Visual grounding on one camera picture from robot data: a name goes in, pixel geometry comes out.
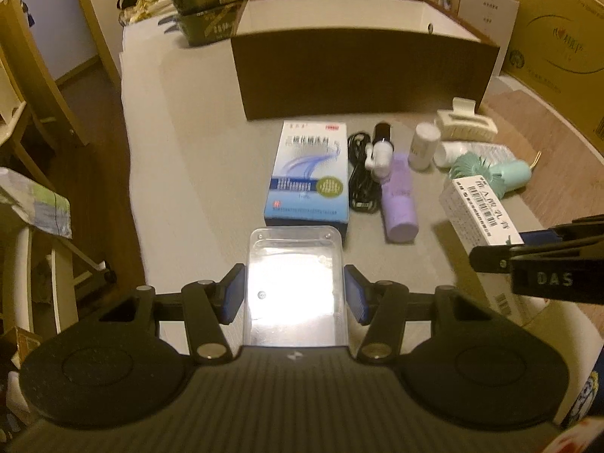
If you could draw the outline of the white barcode box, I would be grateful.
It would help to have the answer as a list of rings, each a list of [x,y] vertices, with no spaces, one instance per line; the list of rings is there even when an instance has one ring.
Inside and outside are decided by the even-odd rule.
[[[465,251],[520,244],[520,233],[484,177],[447,179],[439,202]],[[492,310],[520,326],[531,322],[547,307],[539,297],[512,293],[507,273],[478,273],[477,277]]]

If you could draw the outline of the purple tube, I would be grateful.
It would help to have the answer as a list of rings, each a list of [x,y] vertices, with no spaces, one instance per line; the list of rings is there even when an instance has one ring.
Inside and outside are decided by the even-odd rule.
[[[381,208],[388,241],[413,242],[419,232],[419,222],[413,178],[405,153],[394,154],[390,177],[382,183]]]

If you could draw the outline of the mint green handheld fan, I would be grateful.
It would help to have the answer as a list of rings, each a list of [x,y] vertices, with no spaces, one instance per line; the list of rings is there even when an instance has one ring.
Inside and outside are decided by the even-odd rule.
[[[498,196],[523,188],[532,177],[531,167],[524,160],[490,164],[476,153],[464,153],[453,162],[450,179],[481,176]]]

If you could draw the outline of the clear plastic case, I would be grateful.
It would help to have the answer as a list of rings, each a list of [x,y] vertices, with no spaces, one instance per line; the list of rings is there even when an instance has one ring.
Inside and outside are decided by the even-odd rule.
[[[249,347],[346,347],[340,232],[331,226],[255,230],[243,315],[243,344]]]

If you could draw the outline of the white squeeze tube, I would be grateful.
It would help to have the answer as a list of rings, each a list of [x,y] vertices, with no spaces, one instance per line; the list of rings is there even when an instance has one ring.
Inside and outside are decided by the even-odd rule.
[[[502,144],[475,141],[443,141],[436,147],[433,162],[439,169],[449,169],[459,157],[466,153],[474,153],[490,165],[516,160],[510,148]]]

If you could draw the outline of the small white bottle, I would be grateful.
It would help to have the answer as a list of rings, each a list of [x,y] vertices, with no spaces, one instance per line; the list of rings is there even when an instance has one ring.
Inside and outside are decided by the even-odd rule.
[[[408,164],[413,170],[421,172],[430,167],[440,138],[440,129],[435,124],[428,122],[417,124],[408,155]]]

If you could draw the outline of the cream hair claw clip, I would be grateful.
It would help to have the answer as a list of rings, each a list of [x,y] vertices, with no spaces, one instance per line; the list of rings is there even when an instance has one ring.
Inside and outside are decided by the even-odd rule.
[[[455,97],[451,109],[439,109],[434,121],[445,141],[492,142],[499,129],[492,118],[478,115],[476,101]]]

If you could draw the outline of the blue white medicine box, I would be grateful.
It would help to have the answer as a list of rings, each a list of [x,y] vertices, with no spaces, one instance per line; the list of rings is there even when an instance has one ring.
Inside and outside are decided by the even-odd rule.
[[[342,236],[349,223],[347,126],[285,121],[268,186],[268,226],[329,225]]]

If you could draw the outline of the black white spray bottle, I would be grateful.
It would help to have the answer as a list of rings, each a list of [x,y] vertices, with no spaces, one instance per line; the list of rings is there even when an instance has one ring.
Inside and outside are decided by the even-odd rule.
[[[365,146],[364,167],[377,182],[386,181],[391,174],[394,146],[391,142],[391,125],[381,122],[375,125],[374,137]]]

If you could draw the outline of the large brown cardboard carton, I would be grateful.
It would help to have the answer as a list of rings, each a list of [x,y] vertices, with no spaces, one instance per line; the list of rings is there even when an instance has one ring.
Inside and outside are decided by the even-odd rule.
[[[603,149],[603,0],[517,0],[504,70]]]

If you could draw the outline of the wooden chair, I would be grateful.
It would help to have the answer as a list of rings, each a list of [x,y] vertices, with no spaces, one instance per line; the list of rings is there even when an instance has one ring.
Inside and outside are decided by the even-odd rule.
[[[77,291],[90,283],[98,290],[112,280],[114,272],[105,262],[96,262],[71,241],[69,202],[32,179],[1,169],[1,325],[32,332],[33,237],[48,239],[44,256],[50,270],[49,297],[58,332],[78,320]]]

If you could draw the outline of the white cardboard box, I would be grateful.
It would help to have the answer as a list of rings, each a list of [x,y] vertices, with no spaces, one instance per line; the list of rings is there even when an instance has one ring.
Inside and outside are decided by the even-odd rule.
[[[437,0],[438,4],[460,20],[485,34],[506,50],[519,9],[517,0]]]

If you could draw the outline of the brown cardboard storage box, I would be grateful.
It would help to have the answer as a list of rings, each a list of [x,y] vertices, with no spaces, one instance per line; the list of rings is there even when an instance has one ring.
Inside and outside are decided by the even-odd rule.
[[[250,121],[480,102],[499,55],[427,0],[245,0],[230,44]]]

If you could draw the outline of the lower dark food tub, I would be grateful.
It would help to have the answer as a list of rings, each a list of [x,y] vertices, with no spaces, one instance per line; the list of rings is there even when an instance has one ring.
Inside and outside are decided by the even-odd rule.
[[[189,14],[176,14],[178,29],[189,47],[227,40],[236,28],[243,3],[235,2]]]

